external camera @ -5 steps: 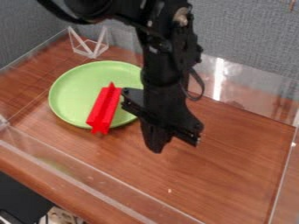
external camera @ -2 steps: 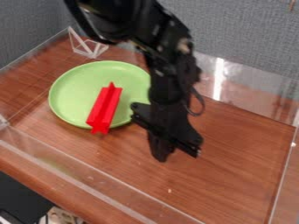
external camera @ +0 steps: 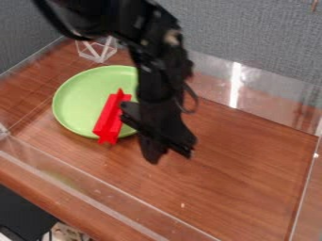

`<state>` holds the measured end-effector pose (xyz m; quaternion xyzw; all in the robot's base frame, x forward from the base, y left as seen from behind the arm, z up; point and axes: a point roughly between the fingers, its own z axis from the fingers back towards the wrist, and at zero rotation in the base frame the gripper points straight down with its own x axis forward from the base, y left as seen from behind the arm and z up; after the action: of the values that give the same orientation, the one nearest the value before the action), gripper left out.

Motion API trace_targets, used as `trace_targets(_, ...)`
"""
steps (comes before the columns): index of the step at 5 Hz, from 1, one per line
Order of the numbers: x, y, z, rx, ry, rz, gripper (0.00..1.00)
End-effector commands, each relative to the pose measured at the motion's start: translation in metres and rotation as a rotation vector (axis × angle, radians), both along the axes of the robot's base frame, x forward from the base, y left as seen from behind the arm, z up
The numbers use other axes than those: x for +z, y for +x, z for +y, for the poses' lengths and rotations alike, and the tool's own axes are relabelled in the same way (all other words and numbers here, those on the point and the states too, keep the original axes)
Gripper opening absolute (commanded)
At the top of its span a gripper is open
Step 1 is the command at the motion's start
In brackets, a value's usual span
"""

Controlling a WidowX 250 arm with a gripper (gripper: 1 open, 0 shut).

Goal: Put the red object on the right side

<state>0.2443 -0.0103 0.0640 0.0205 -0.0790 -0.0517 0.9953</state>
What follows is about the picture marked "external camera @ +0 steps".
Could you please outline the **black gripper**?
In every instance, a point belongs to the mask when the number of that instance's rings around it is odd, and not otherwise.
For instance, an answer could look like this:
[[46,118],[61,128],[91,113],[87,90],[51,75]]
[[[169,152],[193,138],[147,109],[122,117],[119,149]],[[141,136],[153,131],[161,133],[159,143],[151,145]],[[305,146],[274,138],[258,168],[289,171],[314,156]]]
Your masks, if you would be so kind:
[[123,102],[121,120],[139,133],[139,147],[145,159],[158,165],[170,150],[190,158],[197,137],[184,123],[184,97],[161,102]]

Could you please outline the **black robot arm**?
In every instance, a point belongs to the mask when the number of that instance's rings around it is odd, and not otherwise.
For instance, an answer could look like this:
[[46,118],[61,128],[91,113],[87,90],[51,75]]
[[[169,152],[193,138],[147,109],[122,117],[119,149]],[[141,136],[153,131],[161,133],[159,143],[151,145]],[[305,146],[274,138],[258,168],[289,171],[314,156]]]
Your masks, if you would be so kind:
[[155,0],[33,0],[62,35],[111,36],[127,45],[139,76],[135,102],[121,104],[123,122],[139,133],[142,155],[157,165],[167,152],[189,158],[198,138],[184,122],[194,63],[180,20]]

